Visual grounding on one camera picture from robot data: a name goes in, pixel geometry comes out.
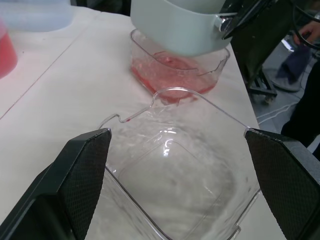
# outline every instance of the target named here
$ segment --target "red liquid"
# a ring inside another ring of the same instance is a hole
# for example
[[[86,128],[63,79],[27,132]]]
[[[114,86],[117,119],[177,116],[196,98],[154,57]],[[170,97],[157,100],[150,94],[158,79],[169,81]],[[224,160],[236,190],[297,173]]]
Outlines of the red liquid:
[[[17,65],[18,58],[14,46],[6,33],[0,39],[0,78],[10,73]]]
[[[131,63],[131,70],[135,77],[152,94],[172,87],[186,88],[204,94],[216,86],[217,79],[214,75],[205,74],[207,71],[199,67],[193,59],[173,56],[166,52],[156,53],[154,57],[158,61],[148,57],[133,59]],[[161,98],[169,103],[175,103],[189,96],[188,92],[169,91],[161,95]]]

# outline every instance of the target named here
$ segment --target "white table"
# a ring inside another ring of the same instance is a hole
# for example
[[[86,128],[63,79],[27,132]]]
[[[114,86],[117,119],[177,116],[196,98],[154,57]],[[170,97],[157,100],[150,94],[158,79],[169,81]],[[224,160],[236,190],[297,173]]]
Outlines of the white table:
[[[71,26],[11,31],[17,67],[0,79],[0,223],[65,143],[113,113],[133,114],[151,96],[129,71],[130,18],[74,8]],[[258,127],[235,55],[209,99]],[[284,240],[263,196],[241,223],[238,240]]]

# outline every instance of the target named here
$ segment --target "floor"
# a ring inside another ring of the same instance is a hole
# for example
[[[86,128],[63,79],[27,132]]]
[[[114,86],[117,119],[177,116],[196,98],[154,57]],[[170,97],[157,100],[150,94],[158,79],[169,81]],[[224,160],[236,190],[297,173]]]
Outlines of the floor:
[[[269,58],[265,61],[263,68],[279,69],[281,63],[290,55],[282,43],[280,43]],[[304,94],[304,88],[312,69],[313,64],[316,62],[312,58],[306,67],[305,73],[301,75],[301,89],[297,93],[288,93],[277,90],[277,97],[271,104],[265,103],[265,96],[251,95],[250,100],[253,110],[262,130],[280,133],[283,125],[289,121],[290,116],[294,110],[295,104],[300,100]],[[313,152],[320,143],[320,136],[311,144],[308,149]]]

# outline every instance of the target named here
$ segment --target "black metal stand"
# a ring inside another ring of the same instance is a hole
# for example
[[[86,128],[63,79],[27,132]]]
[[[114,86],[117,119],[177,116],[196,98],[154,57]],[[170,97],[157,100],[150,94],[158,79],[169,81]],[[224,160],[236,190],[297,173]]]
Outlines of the black metal stand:
[[[248,82],[246,89],[249,94],[265,95],[266,102],[272,100],[278,95],[269,76],[261,69],[255,80]]]

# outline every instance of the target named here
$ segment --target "container rim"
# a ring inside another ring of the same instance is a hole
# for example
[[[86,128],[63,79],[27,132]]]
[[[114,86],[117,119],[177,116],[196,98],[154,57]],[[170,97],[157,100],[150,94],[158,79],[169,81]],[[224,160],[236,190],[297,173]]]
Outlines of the container rim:
[[[226,111],[224,111],[222,108],[218,107],[217,105],[215,105],[214,103],[212,103],[211,101],[209,101],[207,98],[205,98],[202,94],[184,88],[184,87],[168,87],[168,88],[164,88],[161,90],[158,90],[152,97],[152,101],[151,104],[143,109],[141,109],[140,111],[136,112],[135,114],[125,118],[124,120],[122,120],[121,116],[117,113],[110,115],[109,117],[107,117],[106,119],[104,119],[98,126],[97,129],[101,129],[103,128],[103,126],[109,122],[111,119],[118,117],[118,120],[121,124],[127,123],[129,121],[131,121],[132,119],[134,119],[135,117],[139,116],[140,114],[143,114],[145,111],[151,109],[156,101],[156,99],[158,98],[158,95],[164,92],[169,92],[169,91],[183,91],[183,92],[188,92],[192,95],[196,95],[197,97],[201,98],[202,100],[206,101],[208,104],[212,105],[213,107],[215,107],[216,109],[218,109],[220,112],[224,113],[225,115],[227,115],[229,118],[233,119],[234,121],[236,121],[237,123],[239,123],[240,125],[242,125],[245,129],[250,129],[249,126],[245,125],[244,123],[242,123],[241,121],[239,121],[238,119],[236,119],[235,117],[233,117],[232,115],[230,115],[229,113],[227,113]]]
[[[130,39],[131,39],[131,41],[132,41],[133,43],[135,43],[135,45],[138,46],[144,53],[146,53],[148,56],[150,56],[151,58],[153,58],[155,61],[157,61],[157,62],[158,62],[159,64],[161,64],[162,66],[164,66],[164,67],[166,67],[166,68],[169,68],[169,69],[172,69],[172,70],[175,70],[175,71],[177,71],[177,70],[178,70],[178,71],[190,71],[190,72],[192,72],[192,71],[198,72],[198,71],[199,71],[199,69],[198,69],[197,67],[190,68],[190,69],[173,68],[173,67],[171,67],[171,66],[168,66],[168,65],[160,62],[158,59],[155,58],[154,55],[152,55],[152,54],[150,54],[149,52],[147,52],[147,51],[134,39],[134,34],[137,33],[137,32],[143,34],[143,33],[140,32],[137,28],[134,29],[134,30],[131,31],[131,33],[130,33]],[[213,73],[213,72],[217,71],[217,70],[220,68],[220,66],[224,65],[224,64],[228,61],[228,59],[229,59],[230,56],[231,56],[230,51],[229,51],[226,47],[220,49],[219,51],[221,51],[221,50],[224,50],[224,51],[226,52],[226,54],[225,54],[225,57],[224,57],[224,58],[220,61],[220,63],[217,65],[217,67],[216,67],[214,70],[211,70],[211,71],[202,73],[202,74],[200,74],[199,76],[206,75],[206,74],[210,74],[210,73]]]

